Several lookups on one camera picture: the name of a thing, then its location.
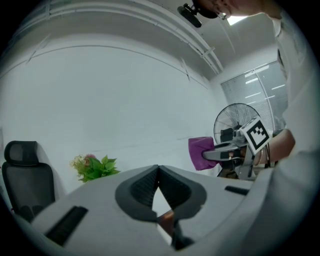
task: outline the chair headrest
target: chair headrest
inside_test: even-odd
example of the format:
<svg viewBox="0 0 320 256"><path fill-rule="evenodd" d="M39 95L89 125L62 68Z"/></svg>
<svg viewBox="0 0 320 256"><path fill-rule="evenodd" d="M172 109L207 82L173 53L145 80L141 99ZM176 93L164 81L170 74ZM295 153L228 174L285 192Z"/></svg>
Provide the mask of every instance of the chair headrest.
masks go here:
<svg viewBox="0 0 320 256"><path fill-rule="evenodd" d="M17 166L35 166L39 164L36 141L10 141L4 149L5 160Z"/></svg>

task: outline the purple cloth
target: purple cloth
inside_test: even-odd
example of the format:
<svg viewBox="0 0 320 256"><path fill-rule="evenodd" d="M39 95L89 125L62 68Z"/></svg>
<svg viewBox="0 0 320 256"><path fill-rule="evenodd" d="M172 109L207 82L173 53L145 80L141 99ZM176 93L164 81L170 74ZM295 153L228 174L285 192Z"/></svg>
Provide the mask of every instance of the purple cloth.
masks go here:
<svg viewBox="0 0 320 256"><path fill-rule="evenodd" d="M219 164L219 162L217 161L206 160L202 157L202 153L204 151L215 150L214 138L190 138L188 141L188 145L191 161L197 171L211 169Z"/></svg>

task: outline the pink flower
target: pink flower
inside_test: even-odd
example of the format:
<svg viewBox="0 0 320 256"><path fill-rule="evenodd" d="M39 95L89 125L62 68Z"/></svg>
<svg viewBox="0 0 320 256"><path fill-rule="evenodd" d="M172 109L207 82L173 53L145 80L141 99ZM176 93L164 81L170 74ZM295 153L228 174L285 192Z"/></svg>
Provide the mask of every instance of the pink flower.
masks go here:
<svg viewBox="0 0 320 256"><path fill-rule="evenodd" d="M89 166L90 165L90 160L89 158L96 158L96 156L94 154L87 154L85 157L84 157L84 165L85 166Z"/></svg>
<svg viewBox="0 0 320 256"><path fill-rule="evenodd" d="M94 154L87 154L84 158L96 158Z"/></svg>

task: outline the human arm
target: human arm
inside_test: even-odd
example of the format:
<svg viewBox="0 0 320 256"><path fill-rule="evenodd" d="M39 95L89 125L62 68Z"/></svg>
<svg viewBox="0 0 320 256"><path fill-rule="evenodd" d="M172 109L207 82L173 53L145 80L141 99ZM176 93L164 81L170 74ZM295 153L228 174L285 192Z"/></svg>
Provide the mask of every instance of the human arm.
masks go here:
<svg viewBox="0 0 320 256"><path fill-rule="evenodd" d="M272 138L269 143L270 147L270 162L276 162L283 158L286 158L291 153L295 145L295 139L292 133L288 129L284 129L276 137ZM255 156L253 164L257 165L261 157L261 151ZM263 150L262 158L259 164L266 164L267 152Z"/></svg>

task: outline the white wall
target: white wall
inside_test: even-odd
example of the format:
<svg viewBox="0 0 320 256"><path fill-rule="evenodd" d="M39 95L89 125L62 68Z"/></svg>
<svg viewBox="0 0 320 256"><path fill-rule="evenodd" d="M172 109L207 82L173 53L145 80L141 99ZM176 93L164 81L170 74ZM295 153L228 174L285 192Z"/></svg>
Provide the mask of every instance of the white wall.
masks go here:
<svg viewBox="0 0 320 256"><path fill-rule="evenodd" d="M7 59L0 70L4 144L38 142L40 160L53 169L57 198L82 184L69 166L79 154L108 154L117 158L121 171L154 164L194 171L188 138L212 136L214 116L221 109L204 74L192 65L189 80L175 56L167 59L169 64L159 60L166 60L163 49L149 45L143 55L79 43L90 45L97 38L133 46L130 38L107 33L54 34L28 63L24 60L38 41L25 42L25 49L22 41L12 50L14 60ZM136 41L134 46L142 51L141 45Z"/></svg>

